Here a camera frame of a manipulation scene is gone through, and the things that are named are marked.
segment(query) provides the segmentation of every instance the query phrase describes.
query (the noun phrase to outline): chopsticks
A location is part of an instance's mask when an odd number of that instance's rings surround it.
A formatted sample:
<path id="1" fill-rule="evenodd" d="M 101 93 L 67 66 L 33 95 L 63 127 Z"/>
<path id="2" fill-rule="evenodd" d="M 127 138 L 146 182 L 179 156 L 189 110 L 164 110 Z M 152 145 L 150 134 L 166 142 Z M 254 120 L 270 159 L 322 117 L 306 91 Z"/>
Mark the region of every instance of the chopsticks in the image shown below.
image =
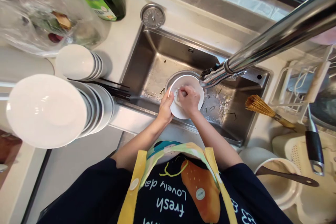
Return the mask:
<path id="1" fill-rule="evenodd" d="M 101 79 L 103 81 L 107 81 L 107 82 L 110 82 L 110 83 L 113 83 L 115 85 L 119 85 L 119 86 L 122 86 L 122 87 L 125 87 L 125 88 L 129 88 L 125 85 L 122 85 L 122 84 L 119 84 L 119 83 L 116 83 L 116 82 L 113 82 L 113 81 L 110 81 L 110 80 L 106 80 L 106 79 Z M 81 83 L 92 83 L 92 84 L 97 84 L 99 86 L 101 86 L 102 88 L 105 88 L 107 92 L 110 93 L 110 95 L 112 96 L 115 96 L 115 97 L 118 97 L 120 99 L 124 99 L 124 100 L 127 100 L 127 101 L 131 101 L 129 98 L 131 97 L 131 94 L 128 90 L 124 90 L 124 89 L 121 89 L 121 88 L 118 88 L 118 87 L 112 87 L 110 85 L 106 85 L 106 84 L 103 84 L 103 83 L 100 83 L 100 82 L 97 82 L 97 81 L 89 81 L 89 82 L 86 82 L 86 81 L 82 81 L 82 80 L 73 80 L 73 81 L 78 81 L 78 82 L 81 82 Z"/>

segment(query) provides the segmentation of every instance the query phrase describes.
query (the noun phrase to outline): hand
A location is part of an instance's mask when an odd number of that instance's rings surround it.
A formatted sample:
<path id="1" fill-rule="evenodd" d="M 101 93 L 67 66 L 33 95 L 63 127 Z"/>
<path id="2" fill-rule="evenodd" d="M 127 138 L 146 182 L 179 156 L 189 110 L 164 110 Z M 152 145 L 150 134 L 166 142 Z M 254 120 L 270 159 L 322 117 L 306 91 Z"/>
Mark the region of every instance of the hand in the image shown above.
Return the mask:
<path id="1" fill-rule="evenodd" d="M 198 103 L 200 100 L 200 95 L 197 93 L 192 86 L 182 86 L 178 90 L 178 100 L 180 101 L 182 108 L 187 113 L 189 117 L 194 112 L 198 111 Z"/>
<path id="2" fill-rule="evenodd" d="M 157 119 L 162 121 L 165 124 L 168 124 L 172 121 L 173 119 L 173 114 L 170 110 L 170 105 L 174 101 L 174 94 L 170 92 L 170 95 L 168 97 L 169 92 L 166 92 L 161 100 L 160 103 L 160 109 L 159 109 L 159 114 L 157 115 Z"/>

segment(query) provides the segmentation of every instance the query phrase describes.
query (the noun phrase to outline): yellow apron strap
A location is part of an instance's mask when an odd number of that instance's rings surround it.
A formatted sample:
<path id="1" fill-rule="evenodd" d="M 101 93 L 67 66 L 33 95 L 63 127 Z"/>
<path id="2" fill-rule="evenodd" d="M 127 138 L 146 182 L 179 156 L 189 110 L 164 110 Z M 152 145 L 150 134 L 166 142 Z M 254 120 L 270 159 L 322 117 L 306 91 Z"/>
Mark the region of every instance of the yellow apron strap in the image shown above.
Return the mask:
<path id="1" fill-rule="evenodd" d="M 205 157 L 206 157 L 213 173 L 216 176 L 220 191 L 222 193 L 222 197 L 223 197 L 223 200 L 224 200 L 224 204 L 225 204 L 225 208 L 226 208 L 226 211 L 227 211 L 227 215 L 229 217 L 230 224 L 237 224 L 237 218 L 236 218 L 235 210 L 233 209 L 233 205 L 232 205 L 230 195 L 227 192 L 227 190 L 224 186 L 224 183 L 219 176 L 219 171 L 218 171 L 217 163 L 216 163 L 216 160 L 215 160 L 215 155 L 214 155 L 213 148 L 210 148 L 210 147 L 205 148 Z"/>
<path id="2" fill-rule="evenodd" d="M 121 208 L 118 224 L 133 223 L 140 181 L 145 172 L 147 151 L 138 151 L 131 184 Z"/>

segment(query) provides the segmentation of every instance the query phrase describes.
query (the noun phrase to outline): stainless steel sink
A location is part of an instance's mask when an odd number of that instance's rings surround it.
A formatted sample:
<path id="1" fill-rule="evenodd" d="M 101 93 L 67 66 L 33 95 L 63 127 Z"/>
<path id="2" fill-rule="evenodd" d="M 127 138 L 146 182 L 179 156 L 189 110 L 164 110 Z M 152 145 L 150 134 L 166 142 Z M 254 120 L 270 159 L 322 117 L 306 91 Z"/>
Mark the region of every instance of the stainless steel sink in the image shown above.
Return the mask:
<path id="1" fill-rule="evenodd" d="M 201 74 L 229 56 L 163 30 L 142 27 L 122 80 L 130 87 L 131 101 L 117 102 L 156 115 L 171 75 L 181 70 Z M 252 67 L 235 81 L 224 80 L 207 89 L 201 113 L 229 143 L 244 144 L 254 120 L 245 100 L 254 94 L 262 97 L 269 77 L 268 71 Z M 191 120 L 175 118 L 173 123 L 197 131 Z"/>

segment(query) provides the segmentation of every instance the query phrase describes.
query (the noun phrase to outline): chrome faucet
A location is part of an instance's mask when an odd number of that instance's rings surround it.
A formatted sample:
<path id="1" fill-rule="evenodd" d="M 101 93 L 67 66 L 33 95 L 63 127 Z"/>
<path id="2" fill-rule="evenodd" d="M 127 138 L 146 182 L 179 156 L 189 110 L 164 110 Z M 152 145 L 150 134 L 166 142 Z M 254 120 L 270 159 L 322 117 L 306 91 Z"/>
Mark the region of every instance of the chrome faucet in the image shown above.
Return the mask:
<path id="1" fill-rule="evenodd" d="M 336 0 L 307 0 L 222 64 L 203 71 L 199 83 L 207 89 L 226 78 L 235 78 L 249 67 L 334 26 Z"/>

